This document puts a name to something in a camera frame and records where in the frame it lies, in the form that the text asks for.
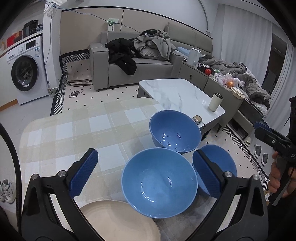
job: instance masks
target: gray blanket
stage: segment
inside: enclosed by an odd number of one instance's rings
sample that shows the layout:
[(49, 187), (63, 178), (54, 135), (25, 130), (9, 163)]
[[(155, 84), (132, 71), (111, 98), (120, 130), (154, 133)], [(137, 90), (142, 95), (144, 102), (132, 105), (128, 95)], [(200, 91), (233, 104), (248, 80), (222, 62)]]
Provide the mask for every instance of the gray blanket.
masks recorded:
[(270, 95), (262, 89), (253, 76), (247, 74), (247, 67), (243, 63), (227, 63), (218, 58), (200, 59), (200, 63), (218, 69), (223, 75), (230, 73), (232, 77), (244, 81), (243, 90), (248, 94), (250, 100), (265, 105), (267, 109), (270, 108), (268, 101), (271, 98)]
[(147, 58), (155, 56), (156, 59), (168, 60), (171, 51), (176, 50), (176, 47), (171, 43), (168, 33), (162, 30), (157, 30), (155, 34), (138, 36), (133, 42), (135, 49), (140, 51), (142, 57)]

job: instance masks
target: wooden baseboard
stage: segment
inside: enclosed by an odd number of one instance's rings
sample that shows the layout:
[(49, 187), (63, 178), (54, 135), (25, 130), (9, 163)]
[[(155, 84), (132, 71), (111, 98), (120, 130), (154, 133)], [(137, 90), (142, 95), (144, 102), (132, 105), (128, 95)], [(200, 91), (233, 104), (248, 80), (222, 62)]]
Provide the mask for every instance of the wooden baseboard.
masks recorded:
[(11, 106), (13, 106), (15, 104), (18, 104), (18, 101), (17, 100), (13, 100), (11, 102), (8, 102), (8, 103), (0, 106), (0, 111), (3, 111), (3, 110), (5, 110), (5, 109), (7, 109), (7, 108), (9, 108), (9, 107), (11, 107)]

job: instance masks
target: plaid tablecloth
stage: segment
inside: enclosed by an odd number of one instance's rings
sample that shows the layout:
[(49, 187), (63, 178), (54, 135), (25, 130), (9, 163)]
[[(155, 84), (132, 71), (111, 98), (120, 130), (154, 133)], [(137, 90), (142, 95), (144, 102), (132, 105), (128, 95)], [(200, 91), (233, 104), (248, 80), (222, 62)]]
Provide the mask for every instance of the plaid tablecloth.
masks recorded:
[[(89, 148), (95, 148), (99, 153), (98, 164), (82, 193), (74, 200), (79, 207), (102, 199), (125, 201), (121, 190), (122, 169), (139, 151), (155, 147), (149, 120), (162, 109), (153, 99), (137, 98), (99, 103), (31, 122), (22, 134), (19, 149), (23, 199), (32, 174), (56, 175), (60, 170), (68, 170)], [(185, 156), (192, 163), (192, 154)], [(51, 197), (61, 223), (70, 229), (55, 196)], [(215, 200), (199, 191), (184, 213), (155, 220), (161, 239), (185, 240)]]

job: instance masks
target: red ball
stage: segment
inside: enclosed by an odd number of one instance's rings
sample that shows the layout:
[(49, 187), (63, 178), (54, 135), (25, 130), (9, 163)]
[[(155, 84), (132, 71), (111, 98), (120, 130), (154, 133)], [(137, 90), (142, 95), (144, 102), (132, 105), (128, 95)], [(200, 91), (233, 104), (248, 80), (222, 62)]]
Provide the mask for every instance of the red ball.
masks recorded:
[(205, 74), (206, 75), (211, 75), (212, 71), (210, 69), (205, 69)]

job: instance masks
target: black jacket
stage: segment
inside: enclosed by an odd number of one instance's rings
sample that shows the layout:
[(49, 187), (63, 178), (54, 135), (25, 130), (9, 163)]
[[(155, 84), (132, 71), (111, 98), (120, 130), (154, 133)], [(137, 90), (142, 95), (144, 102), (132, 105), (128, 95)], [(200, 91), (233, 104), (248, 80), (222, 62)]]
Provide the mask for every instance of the black jacket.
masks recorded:
[(132, 57), (134, 57), (134, 54), (131, 51), (134, 49), (132, 41), (119, 38), (105, 44), (105, 47), (109, 49), (110, 64), (115, 63), (128, 75), (135, 74), (137, 65), (132, 59)]

